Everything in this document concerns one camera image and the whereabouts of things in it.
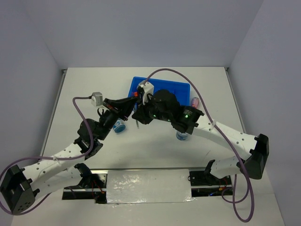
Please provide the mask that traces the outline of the blue jar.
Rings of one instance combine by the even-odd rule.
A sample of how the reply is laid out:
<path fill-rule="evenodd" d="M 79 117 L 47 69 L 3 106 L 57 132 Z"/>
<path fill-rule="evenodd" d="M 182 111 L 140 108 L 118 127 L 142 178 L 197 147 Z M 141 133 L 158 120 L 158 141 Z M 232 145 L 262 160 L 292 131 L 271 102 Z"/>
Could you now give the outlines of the blue jar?
<path fill-rule="evenodd" d="M 115 133 L 121 133 L 126 129 L 126 125 L 122 119 L 118 119 L 113 125 L 113 130 Z"/>
<path fill-rule="evenodd" d="M 188 133 L 181 133 L 179 131 L 176 132 L 176 138 L 180 141 L 186 141 L 189 138 Z"/>

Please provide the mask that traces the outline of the pink glue bottle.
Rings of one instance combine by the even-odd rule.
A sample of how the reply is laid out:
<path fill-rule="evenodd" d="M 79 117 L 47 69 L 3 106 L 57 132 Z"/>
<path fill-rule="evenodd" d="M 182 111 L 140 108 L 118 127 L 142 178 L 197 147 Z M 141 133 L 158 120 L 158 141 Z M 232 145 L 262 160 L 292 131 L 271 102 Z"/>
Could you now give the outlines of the pink glue bottle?
<path fill-rule="evenodd" d="M 198 108 L 198 106 L 199 106 L 199 98 L 197 98 L 197 97 L 194 97 L 192 100 L 191 100 L 191 106 L 193 107 L 193 108 Z"/>

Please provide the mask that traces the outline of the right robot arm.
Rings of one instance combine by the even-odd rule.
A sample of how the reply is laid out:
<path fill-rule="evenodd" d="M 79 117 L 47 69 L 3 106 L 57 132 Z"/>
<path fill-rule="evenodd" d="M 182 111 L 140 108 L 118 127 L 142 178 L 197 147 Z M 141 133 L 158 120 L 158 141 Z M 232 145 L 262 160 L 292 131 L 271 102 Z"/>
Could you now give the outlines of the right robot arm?
<path fill-rule="evenodd" d="M 205 181 L 215 184 L 225 176 L 246 172 L 251 179 L 261 179 L 269 155 L 266 135 L 248 135 L 216 121 L 210 121 L 201 110 L 180 105 L 176 96 L 162 89 L 146 94 L 138 103 L 133 119 L 146 125 L 153 120 L 166 121 L 181 132 L 206 138 L 237 152 L 224 160 L 211 160 L 205 169 Z"/>

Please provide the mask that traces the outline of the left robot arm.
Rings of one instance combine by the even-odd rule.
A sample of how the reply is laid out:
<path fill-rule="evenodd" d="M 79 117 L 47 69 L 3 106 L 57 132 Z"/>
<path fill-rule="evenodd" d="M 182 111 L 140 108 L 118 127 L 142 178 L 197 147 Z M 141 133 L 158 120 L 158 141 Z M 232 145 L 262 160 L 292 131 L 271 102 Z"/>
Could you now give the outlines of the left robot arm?
<path fill-rule="evenodd" d="M 102 108 L 99 120 L 86 119 L 78 110 L 82 123 L 77 131 L 78 138 L 58 153 L 46 157 L 35 156 L 37 163 L 19 167 L 19 159 L 9 164 L 1 173 L 0 193 L 7 207 L 1 208 L 10 215 L 20 216 L 34 210 L 36 200 L 46 199 L 52 192 L 78 184 L 86 188 L 96 180 L 96 176 L 84 161 L 93 157 L 103 147 L 106 139 L 118 119 L 127 120 L 138 98 L 126 97 L 119 100 L 103 98 L 95 92 L 86 98 L 96 108 Z"/>

